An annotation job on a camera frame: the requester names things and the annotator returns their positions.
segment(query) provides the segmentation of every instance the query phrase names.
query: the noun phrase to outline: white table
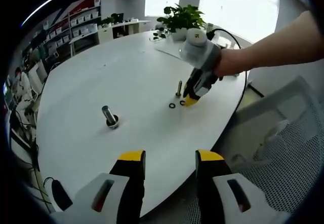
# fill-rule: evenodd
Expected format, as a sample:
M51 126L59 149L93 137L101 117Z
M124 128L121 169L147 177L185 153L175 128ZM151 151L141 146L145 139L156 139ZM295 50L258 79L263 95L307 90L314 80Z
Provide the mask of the white table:
M89 32L87 34L79 35L79 36L71 39L71 41L69 42L71 57L73 57L73 55L74 55L74 43L76 41L84 39L84 38L86 38L86 37L88 37L90 35L94 35L94 34L98 35L101 31L107 31L107 30L109 30L109 35L110 35L108 40L113 40L113 36L112 36L112 29L113 28L121 27L121 26L128 26L129 27L129 34L131 35L131 34L136 34L136 33L140 32L140 28L139 28L140 24L149 23L149 22L150 22L149 20L138 20L138 21L123 22L123 23L118 23L118 24L114 24L114 25L102 28L102 29L97 30L97 31L92 31L92 32Z
M154 49L152 33L94 46L49 74L37 121L39 166L43 178L60 180L72 199L99 173L109 173L121 153L144 149L145 215L189 177L195 151L210 150L234 113L245 73L225 77L197 104L182 107L178 82L193 68ZM115 130L106 126L104 105L120 118Z

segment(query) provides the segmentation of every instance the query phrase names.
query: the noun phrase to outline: cable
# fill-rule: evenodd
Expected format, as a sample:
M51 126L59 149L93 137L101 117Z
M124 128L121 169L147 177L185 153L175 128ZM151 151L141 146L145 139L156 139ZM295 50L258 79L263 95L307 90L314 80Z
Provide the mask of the cable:
M51 204L51 205L52 205L52 203L50 203L50 202L48 202L48 201L45 200L43 194L46 195L47 197L48 197L48 195L47 195L44 191L41 190L41 188L40 188L40 186L39 186L39 183L38 183L38 178L37 178L37 174L36 174L36 172L35 172L35 178L36 178L36 182L37 182L38 188L36 188L35 186L33 186L33 187L34 187L35 189L37 189L37 190L40 191L40 194L41 194L41 196L42 196L42 198L43 198L43 202L45 203L46 208L47 208L47 210L49 211L49 213L51 213L51 210L49 209L49 207L47 206L47 204Z
M39 198L39 197L36 197L35 195L32 195L35 199L37 199L37 200L39 200L39 201L42 201L42 202L44 202L44 203L47 203L47 204L52 204L51 202L48 202L48 201L46 201L46 200L42 200L41 198Z
M15 113L16 113L16 115L18 115L19 116L19 118L20 118L20 120L18 119L18 121L19 121L19 124L20 124L20 129L21 129L21 131L23 132L23 134L24 134L24 136L25 136L25 139L28 139L27 138L27 135L26 135L26 133L25 133L25 128L24 128L24 124L22 123L22 120L21 120L21 116L20 116L20 114L17 112L17 110L15 109Z
M37 187L35 187L34 185L31 185L31 187L33 188L33 189L36 189L36 190L38 190L38 191L40 191L40 192L42 192L44 195L46 195L47 197L49 196L48 194L46 194L43 190L41 190L41 189L38 189Z
M229 33L227 30L224 30L224 29L221 29L221 28L216 28L216 29L214 29L214 30L212 30L212 31L210 31L210 32L214 33L214 32L216 32L216 31L218 31L218 30L223 31L223 32L229 34L229 35L234 39L234 41L236 42L236 44L238 45L238 47L241 49L241 46L240 46L240 44L238 43L238 41L236 40L236 38L235 38L231 33ZM248 72L245 71L244 89L243 89L243 92L242 92L241 98L239 99L238 104L237 104L237 106L236 106L234 112L236 112L238 106L239 106L240 103L242 102L242 99L243 99L243 96L244 96L244 93L245 93L245 89L246 89L246 87L247 87L247 80L248 80Z
M21 116L20 116L20 114L18 113L18 111L15 109L15 112L18 114L18 116L19 116L19 119L20 119L20 121L19 121L19 123L21 124L21 125L27 125L27 126L33 126L33 124L24 124L23 122L22 122L22 120L21 120Z
M44 179L44 182L43 182L43 187L45 187L45 184L46 184L47 180L49 180L49 179L51 179L51 180L54 181L54 178L52 178L52 177L47 177L47 178L45 178L45 179Z

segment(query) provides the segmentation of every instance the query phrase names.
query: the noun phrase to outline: wrist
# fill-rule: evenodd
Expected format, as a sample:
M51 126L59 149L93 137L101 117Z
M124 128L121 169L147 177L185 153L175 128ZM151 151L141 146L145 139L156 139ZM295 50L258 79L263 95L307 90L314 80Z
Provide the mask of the wrist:
M233 50L232 56L233 62L239 69L239 72L254 68L254 60L248 48Z

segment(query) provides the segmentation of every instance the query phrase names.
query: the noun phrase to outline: human arm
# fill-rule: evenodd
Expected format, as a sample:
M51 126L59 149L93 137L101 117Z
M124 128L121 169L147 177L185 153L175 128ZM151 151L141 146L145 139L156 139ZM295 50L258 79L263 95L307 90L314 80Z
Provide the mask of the human arm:
M215 68L219 77L240 73L257 67L299 64L324 57L321 37L309 11L296 20L250 47L222 50L222 59Z

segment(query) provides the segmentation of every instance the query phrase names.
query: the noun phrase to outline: gray mesh fabric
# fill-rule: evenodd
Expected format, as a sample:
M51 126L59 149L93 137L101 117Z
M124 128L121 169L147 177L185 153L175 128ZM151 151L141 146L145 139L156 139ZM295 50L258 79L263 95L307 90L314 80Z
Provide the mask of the gray mesh fabric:
M140 221L141 224L199 224L200 222L196 180L193 175L172 196Z
M267 98L255 103L265 106L265 112L276 111L281 120L267 132L253 159L232 167L232 171L243 174L264 191L272 208L293 213L323 167L324 120L317 99L303 79L298 78L281 91L286 93L277 96L286 97L278 98L271 107L264 103ZM252 121L253 111L249 112Z

